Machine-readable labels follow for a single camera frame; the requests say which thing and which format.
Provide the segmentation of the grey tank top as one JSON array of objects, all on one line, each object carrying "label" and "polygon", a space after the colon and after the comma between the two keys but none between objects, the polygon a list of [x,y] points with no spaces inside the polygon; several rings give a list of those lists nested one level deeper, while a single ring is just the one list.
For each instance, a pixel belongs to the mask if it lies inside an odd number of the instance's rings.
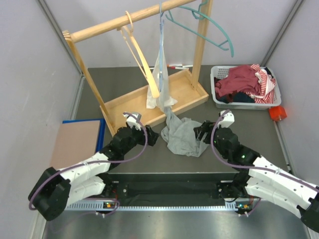
[{"label": "grey tank top", "polygon": [[166,126],[161,131],[163,140],[167,143],[168,149],[177,155],[199,157],[208,147],[202,140],[197,140],[194,132],[195,127],[202,123],[190,118],[178,118],[171,110],[164,109]]}]

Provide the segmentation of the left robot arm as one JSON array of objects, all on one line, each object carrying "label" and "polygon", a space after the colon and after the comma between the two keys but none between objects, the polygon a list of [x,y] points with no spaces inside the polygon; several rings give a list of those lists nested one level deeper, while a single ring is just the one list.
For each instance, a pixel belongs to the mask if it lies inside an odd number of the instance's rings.
[{"label": "left robot arm", "polygon": [[95,195],[109,197],[113,185],[100,174],[127,162],[125,155],[135,146],[154,146],[158,137],[149,125],[121,127],[106,146],[88,159],[66,168],[47,168],[28,196],[29,209],[52,221],[80,200]]}]

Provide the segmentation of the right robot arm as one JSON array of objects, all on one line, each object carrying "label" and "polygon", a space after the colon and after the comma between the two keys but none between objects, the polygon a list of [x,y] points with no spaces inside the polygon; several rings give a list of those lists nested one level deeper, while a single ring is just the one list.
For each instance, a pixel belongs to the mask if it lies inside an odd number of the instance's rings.
[{"label": "right robot arm", "polygon": [[242,145],[223,122],[205,121],[193,129],[195,138],[211,145],[217,159],[238,171],[232,189],[237,197],[267,200],[319,231],[319,187],[282,170],[260,153]]}]

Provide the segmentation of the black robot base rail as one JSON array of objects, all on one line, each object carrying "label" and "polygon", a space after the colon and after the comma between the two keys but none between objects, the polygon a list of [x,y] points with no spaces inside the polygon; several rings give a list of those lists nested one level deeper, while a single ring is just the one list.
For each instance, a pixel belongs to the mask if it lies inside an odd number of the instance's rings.
[{"label": "black robot base rail", "polygon": [[100,198],[135,204],[181,205],[248,198],[243,173],[102,173]]}]

